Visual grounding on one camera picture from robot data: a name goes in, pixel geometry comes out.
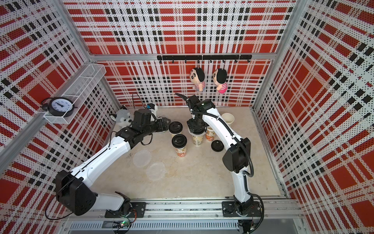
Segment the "tall paper cup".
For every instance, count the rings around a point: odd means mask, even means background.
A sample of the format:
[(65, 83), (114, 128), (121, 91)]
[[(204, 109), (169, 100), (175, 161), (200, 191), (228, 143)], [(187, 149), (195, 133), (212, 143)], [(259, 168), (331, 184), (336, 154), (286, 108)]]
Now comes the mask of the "tall paper cup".
[(201, 136), (192, 136), (193, 144), (196, 147), (201, 146), (202, 143), (203, 143), (203, 140), (204, 140), (204, 136), (203, 135), (201, 135)]

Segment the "black cup lid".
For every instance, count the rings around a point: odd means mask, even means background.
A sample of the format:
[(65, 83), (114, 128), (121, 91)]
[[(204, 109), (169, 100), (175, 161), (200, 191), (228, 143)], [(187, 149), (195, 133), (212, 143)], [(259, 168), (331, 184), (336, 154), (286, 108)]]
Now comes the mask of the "black cup lid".
[(187, 145), (187, 137), (183, 134), (177, 134), (175, 135), (172, 140), (172, 145), (176, 149), (182, 149)]
[(169, 132), (173, 134), (180, 134), (183, 131), (183, 125), (181, 122), (173, 121), (169, 125)]
[(211, 143), (211, 149), (214, 151), (214, 152), (222, 152), (224, 150), (224, 144), (220, 141), (220, 140), (214, 140), (212, 143)]

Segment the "paper cup red flowers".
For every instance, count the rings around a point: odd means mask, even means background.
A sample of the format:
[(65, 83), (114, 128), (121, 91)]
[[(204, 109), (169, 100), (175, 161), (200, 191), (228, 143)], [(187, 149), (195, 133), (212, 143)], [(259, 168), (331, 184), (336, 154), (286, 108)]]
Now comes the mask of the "paper cup red flowers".
[(215, 132), (214, 130), (209, 126), (207, 127), (207, 131), (206, 131), (206, 140), (208, 142), (213, 142), (214, 141), (214, 137), (215, 137)]

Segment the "translucent paper disc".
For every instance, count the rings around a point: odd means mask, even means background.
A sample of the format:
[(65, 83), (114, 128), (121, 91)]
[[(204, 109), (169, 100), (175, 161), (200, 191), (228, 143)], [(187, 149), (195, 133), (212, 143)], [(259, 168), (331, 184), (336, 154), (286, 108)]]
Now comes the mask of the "translucent paper disc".
[(199, 137), (199, 136), (203, 136), (206, 134), (206, 129), (199, 129), (197, 132), (194, 130), (194, 129), (188, 129), (189, 131), (189, 134), (194, 136), (194, 137)]
[(133, 156), (133, 164), (137, 168), (143, 168), (147, 166), (152, 159), (152, 154), (149, 150), (140, 150)]
[(148, 167), (146, 175), (148, 179), (157, 181), (164, 178), (166, 174), (166, 166), (162, 161), (156, 161)]

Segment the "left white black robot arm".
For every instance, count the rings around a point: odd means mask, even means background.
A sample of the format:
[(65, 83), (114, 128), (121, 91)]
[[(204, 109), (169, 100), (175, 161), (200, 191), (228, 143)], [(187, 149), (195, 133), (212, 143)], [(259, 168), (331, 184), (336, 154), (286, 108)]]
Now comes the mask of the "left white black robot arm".
[(109, 166), (141, 143), (144, 137), (167, 131), (170, 123), (170, 119), (157, 118), (150, 110), (135, 111), (131, 124), (120, 129), (93, 157), (72, 171), (63, 170), (56, 175), (56, 200), (76, 216), (91, 210), (121, 210), (128, 199), (124, 194), (98, 194), (90, 187)]

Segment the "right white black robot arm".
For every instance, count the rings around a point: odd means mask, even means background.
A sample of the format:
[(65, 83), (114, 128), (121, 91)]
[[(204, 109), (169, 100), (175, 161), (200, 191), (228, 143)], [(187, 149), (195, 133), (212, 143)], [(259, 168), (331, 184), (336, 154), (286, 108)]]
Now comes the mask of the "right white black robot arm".
[(231, 172), (234, 184), (234, 205), (231, 213), (264, 218), (263, 201), (260, 196), (250, 192), (247, 183), (247, 178), (254, 176), (250, 140), (242, 138), (224, 121), (211, 100), (200, 101), (195, 95), (181, 97), (186, 101), (192, 115), (187, 121), (189, 131), (196, 135), (211, 127), (226, 150), (222, 161)]

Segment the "grey husky plush toy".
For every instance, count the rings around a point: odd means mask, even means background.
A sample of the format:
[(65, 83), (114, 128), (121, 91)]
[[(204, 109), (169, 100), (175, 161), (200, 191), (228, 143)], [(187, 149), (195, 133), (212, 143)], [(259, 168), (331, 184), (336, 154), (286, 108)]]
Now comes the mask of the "grey husky plush toy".
[(115, 114), (110, 114), (110, 118), (120, 127), (130, 126), (133, 122), (133, 116), (125, 106), (122, 106)]

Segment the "hanging boy doll striped shirt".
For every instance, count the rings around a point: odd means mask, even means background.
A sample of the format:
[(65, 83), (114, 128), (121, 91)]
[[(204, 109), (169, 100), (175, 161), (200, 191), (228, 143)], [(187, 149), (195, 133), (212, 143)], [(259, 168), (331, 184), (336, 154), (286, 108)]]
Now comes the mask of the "hanging boy doll striped shirt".
[(193, 68), (190, 73), (190, 80), (197, 92), (203, 92), (205, 90), (205, 74), (202, 68)]

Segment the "translucent paper disc front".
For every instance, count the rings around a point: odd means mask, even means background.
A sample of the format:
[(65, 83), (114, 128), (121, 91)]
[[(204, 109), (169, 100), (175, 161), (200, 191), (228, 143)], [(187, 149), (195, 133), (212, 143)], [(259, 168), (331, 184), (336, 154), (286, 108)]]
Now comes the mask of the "translucent paper disc front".
[(148, 179), (157, 181), (164, 178), (166, 174), (166, 166), (162, 161), (156, 161), (148, 167), (146, 175)]

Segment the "hanging doll pink shirt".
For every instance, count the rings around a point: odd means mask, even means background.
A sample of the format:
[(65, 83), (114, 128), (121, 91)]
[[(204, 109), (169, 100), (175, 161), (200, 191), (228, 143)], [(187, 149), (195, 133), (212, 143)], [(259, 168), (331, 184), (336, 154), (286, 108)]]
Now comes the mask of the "hanging doll pink shirt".
[(228, 73), (225, 69), (218, 68), (213, 73), (213, 83), (216, 85), (216, 90), (220, 94), (224, 94), (228, 89)]

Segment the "black alarm clock on shelf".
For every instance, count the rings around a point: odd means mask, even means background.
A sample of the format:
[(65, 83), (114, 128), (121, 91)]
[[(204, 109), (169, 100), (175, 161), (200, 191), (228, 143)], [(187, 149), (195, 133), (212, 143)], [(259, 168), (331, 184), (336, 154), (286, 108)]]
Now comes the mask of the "black alarm clock on shelf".
[(41, 102), (41, 108), (54, 117), (69, 117), (76, 107), (68, 98), (49, 97)]

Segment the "black wall hook rail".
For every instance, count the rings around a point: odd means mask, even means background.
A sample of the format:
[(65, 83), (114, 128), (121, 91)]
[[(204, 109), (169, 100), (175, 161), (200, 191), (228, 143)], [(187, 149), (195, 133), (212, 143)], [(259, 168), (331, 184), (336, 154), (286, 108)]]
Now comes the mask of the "black wall hook rail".
[(252, 55), (159, 55), (156, 57), (158, 61), (192, 61), (192, 60), (251, 60)]

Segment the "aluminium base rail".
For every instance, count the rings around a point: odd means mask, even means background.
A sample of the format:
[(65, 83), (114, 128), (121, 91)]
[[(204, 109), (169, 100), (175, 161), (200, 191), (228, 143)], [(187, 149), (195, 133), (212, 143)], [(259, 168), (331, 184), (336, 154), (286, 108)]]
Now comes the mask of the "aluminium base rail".
[(308, 234), (306, 221), (294, 199), (264, 197), (265, 216), (232, 214), (232, 198), (136, 199), (128, 215), (114, 216), (105, 210), (71, 215), (63, 220), (59, 234), (114, 234), (113, 221), (137, 220), (128, 234), (140, 233), (233, 233)]

